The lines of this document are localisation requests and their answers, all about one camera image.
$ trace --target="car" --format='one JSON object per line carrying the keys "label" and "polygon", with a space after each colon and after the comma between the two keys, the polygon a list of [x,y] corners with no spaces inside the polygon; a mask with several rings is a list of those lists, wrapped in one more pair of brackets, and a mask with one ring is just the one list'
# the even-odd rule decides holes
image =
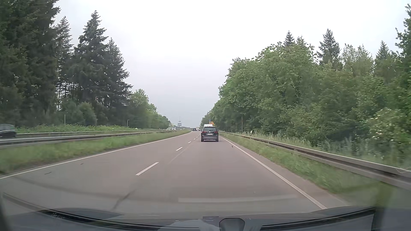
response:
{"label": "car", "polygon": [[0,124],[0,138],[15,138],[16,134],[14,125]]}
{"label": "car", "polygon": [[216,127],[204,127],[201,132],[201,141],[214,140],[218,142],[218,130]]}

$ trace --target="forest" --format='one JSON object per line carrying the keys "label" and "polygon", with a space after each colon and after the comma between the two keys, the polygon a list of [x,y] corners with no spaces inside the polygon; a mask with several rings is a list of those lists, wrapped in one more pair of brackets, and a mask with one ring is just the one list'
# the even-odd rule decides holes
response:
{"label": "forest", "polygon": [[0,123],[165,129],[144,90],[132,92],[120,48],[95,11],[72,44],[58,0],[0,0]]}
{"label": "forest", "polygon": [[317,49],[288,31],[256,57],[233,59],[219,100],[203,117],[226,132],[254,130],[349,146],[403,162],[411,144],[411,7],[398,52],[384,41],[372,56],[364,46],[340,45],[330,29]]}

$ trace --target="grass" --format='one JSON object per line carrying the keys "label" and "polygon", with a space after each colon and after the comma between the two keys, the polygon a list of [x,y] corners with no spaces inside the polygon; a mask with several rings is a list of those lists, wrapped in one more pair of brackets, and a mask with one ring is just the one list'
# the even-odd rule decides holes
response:
{"label": "grass", "polygon": [[94,131],[135,131],[132,127],[122,127],[122,126],[80,126],[80,125],[38,125],[35,127],[18,127],[16,128],[17,133],[35,133],[35,132],[94,132]]}
{"label": "grass", "polygon": [[411,167],[411,156],[406,155],[402,161],[399,161],[398,149],[394,147],[376,146],[367,140],[363,140],[360,143],[355,144],[354,142],[346,139],[340,142],[324,142],[319,146],[312,146],[309,141],[304,139],[288,138],[279,135],[265,135],[260,132],[253,133],[252,136],[398,168]]}
{"label": "grass", "polygon": [[411,202],[408,202],[411,198],[409,191],[305,158],[295,151],[273,148],[264,143],[235,135],[225,133],[221,133],[221,135],[313,182],[320,188],[344,198],[351,204],[386,206],[387,199],[390,198],[391,194],[395,194],[407,198],[395,206],[411,207]]}
{"label": "grass", "polygon": [[11,173],[34,166],[65,159],[87,156],[125,146],[148,143],[188,133],[181,130],[167,133],[149,133],[137,136],[110,137],[92,141],[42,144],[0,149],[0,171]]}

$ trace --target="lamp post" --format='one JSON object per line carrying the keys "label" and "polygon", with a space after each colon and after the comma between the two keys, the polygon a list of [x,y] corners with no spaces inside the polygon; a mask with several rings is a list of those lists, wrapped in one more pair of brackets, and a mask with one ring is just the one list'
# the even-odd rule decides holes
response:
{"label": "lamp post", "polygon": [[64,113],[64,127],[66,126],[66,114],[67,114],[68,112],[66,112],[66,113]]}

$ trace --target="asphalt road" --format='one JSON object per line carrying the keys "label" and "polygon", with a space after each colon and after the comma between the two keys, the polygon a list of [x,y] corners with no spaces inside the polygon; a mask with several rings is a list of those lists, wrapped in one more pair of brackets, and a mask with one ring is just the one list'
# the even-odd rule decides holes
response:
{"label": "asphalt road", "polygon": [[[220,136],[200,132],[0,177],[0,191],[45,208],[136,215],[308,212],[346,202]],[[30,211],[3,200],[6,214]]]}

